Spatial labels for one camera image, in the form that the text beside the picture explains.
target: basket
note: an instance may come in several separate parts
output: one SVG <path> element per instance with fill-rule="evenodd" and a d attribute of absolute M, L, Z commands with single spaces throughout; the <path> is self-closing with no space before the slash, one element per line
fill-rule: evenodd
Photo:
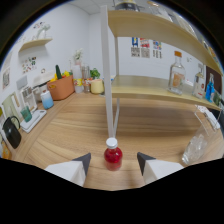
<path fill-rule="evenodd" d="M 73 75 L 54 82 L 48 82 L 47 88 L 50 91 L 53 100 L 63 100 L 75 91 Z"/>

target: white shelf frame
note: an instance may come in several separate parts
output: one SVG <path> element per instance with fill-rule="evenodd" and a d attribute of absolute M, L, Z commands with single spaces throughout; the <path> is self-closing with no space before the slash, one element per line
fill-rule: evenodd
<path fill-rule="evenodd" d="M 118 37 L 114 36 L 114 38 L 115 38 L 116 75 L 118 76 L 119 75 Z M 117 98 L 117 110 L 116 110 L 115 121 L 113 123 L 113 105 L 112 105 L 110 55 L 109 55 L 109 26 L 108 26 L 108 10 L 106 5 L 101 6 L 101 40 L 102 40 L 102 58 L 103 58 L 103 73 L 104 73 L 104 85 L 105 85 L 108 135 L 109 135 L 109 138 L 111 138 L 111 137 L 116 137 L 119 112 L 120 112 L 120 98 Z"/>

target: plastic bottle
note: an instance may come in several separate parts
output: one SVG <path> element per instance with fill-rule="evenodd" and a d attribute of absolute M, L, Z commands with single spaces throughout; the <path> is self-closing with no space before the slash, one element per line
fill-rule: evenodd
<path fill-rule="evenodd" d="M 79 65 L 72 66 L 73 71 L 73 81 L 75 86 L 75 92 L 81 93 L 83 92 L 83 85 L 82 85 L 82 73 Z"/>
<path fill-rule="evenodd" d="M 182 54 L 179 51 L 174 51 L 175 63 L 170 67 L 170 79 L 168 90 L 172 93 L 182 95 L 182 90 L 185 82 L 185 68 L 181 64 Z"/>
<path fill-rule="evenodd" d="M 207 85 L 205 99 L 212 103 L 213 102 L 214 93 L 215 93 L 214 76 L 213 76 L 212 73 L 210 73 L 210 79 L 209 79 L 209 83 Z"/>
<path fill-rule="evenodd" d="M 122 165 L 122 151 L 117 147 L 116 138 L 108 138 L 106 141 L 107 149 L 104 152 L 105 165 L 108 170 L 119 170 Z"/>

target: glass jar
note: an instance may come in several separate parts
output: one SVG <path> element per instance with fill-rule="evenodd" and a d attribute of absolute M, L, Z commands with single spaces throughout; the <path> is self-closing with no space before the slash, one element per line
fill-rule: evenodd
<path fill-rule="evenodd" d="M 199 160 L 207 148 L 213 148 L 214 137 L 217 133 L 215 126 L 216 124 L 210 118 L 201 121 L 201 126 L 190 140 L 182 156 L 182 161 L 186 165 L 191 165 Z"/>
<path fill-rule="evenodd" d="M 122 164 L 122 151 L 117 147 L 116 138 L 108 138 L 106 141 L 107 149 L 104 152 L 105 165 L 108 170 L 119 170 Z"/>
<path fill-rule="evenodd" d="M 185 69 L 181 64 L 182 54 L 179 51 L 174 51 L 175 63 L 170 67 L 170 79 L 168 90 L 172 93 L 182 95 L 185 82 Z"/>

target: cup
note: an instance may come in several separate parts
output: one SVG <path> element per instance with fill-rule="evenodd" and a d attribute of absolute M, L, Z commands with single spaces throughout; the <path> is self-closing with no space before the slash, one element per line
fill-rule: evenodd
<path fill-rule="evenodd" d="M 25 106 L 20 113 L 23 115 L 23 118 L 25 120 L 25 122 L 29 122 L 32 118 L 32 115 L 30 113 L 29 107 Z"/>
<path fill-rule="evenodd" d="M 91 93 L 100 94 L 104 92 L 104 85 L 102 79 L 94 79 L 91 81 Z"/>

